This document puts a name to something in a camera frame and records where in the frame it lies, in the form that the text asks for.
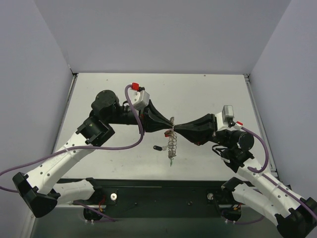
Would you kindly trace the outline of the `key with black tag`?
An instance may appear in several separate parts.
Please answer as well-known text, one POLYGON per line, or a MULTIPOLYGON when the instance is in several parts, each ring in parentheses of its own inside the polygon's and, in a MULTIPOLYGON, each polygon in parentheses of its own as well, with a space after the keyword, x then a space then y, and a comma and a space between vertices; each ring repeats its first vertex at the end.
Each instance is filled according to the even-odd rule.
POLYGON ((157 146, 154 145, 153 149, 157 150, 157 151, 165 151, 167 149, 167 146, 157 146))

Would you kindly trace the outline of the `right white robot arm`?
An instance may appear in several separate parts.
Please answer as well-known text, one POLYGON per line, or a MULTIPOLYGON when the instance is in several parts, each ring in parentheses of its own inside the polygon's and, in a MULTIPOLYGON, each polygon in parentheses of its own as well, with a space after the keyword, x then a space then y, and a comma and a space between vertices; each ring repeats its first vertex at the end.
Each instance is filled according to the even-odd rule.
POLYGON ((258 135, 234 120, 233 113, 207 114, 192 122, 174 126, 174 131, 200 146, 207 142, 224 147, 220 156, 237 175, 223 186, 231 197, 270 220, 284 238, 305 238, 317 226, 317 202, 293 192, 267 169, 269 158, 264 141, 265 160, 261 164, 250 152, 258 135))

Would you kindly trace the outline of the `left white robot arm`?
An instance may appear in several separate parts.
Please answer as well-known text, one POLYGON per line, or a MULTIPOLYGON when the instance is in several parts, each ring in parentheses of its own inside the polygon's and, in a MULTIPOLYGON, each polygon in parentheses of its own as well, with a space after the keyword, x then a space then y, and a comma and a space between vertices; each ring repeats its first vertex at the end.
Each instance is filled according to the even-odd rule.
POLYGON ((12 178, 35 217, 45 216, 60 204, 76 200, 96 204, 101 200, 105 192, 93 178, 69 183, 59 183, 59 180, 81 159, 103 149, 103 144, 114 135, 112 124, 137 125, 141 136, 173 127, 173 122, 156 110, 143 88, 135 91, 134 97, 124 107, 113 91, 99 92, 91 104, 89 117, 57 152, 35 169, 12 178))

